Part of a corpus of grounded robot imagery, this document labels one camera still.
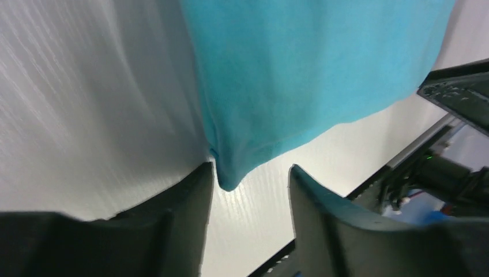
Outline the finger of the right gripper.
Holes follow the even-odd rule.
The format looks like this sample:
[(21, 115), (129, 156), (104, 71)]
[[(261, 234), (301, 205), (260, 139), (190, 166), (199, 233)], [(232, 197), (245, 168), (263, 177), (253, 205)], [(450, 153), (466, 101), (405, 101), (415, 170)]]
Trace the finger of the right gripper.
[(417, 94), (488, 136), (488, 59), (430, 72)]

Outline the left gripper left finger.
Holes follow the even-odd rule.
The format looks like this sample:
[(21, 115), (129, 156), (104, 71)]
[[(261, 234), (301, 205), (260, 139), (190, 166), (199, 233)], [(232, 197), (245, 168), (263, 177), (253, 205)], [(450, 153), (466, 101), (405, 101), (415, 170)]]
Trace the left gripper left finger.
[(111, 219), (1, 213), (2, 276), (199, 276), (213, 193), (206, 162)]

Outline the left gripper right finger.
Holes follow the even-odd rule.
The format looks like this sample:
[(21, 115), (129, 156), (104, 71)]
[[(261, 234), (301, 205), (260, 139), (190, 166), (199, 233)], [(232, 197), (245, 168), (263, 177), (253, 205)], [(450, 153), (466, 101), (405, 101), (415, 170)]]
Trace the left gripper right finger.
[(487, 276), (488, 220), (407, 224), (360, 207), (301, 167), (289, 172), (303, 276)]

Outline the turquoise t shirt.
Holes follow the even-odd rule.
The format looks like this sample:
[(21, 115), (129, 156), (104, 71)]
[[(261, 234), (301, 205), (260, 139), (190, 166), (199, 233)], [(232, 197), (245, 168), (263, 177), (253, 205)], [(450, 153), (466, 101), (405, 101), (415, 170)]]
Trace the turquoise t shirt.
[(454, 1), (181, 1), (219, 186), (414, 93)]

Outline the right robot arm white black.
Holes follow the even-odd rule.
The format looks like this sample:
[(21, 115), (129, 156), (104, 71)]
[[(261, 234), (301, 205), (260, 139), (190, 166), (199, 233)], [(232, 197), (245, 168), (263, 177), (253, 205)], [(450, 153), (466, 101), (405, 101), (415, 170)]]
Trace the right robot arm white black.
[(445, 110), (447, 117), (434, 134), (391, 166), (378, 203), (400, 210), (408, 191), (421, 189), (453, 205), (488, 210), (488, 166), (472, 171), (441, 156), (442, 141), (464, 126), (488, 135), (488, 59), (430, 72), (417, 95)]

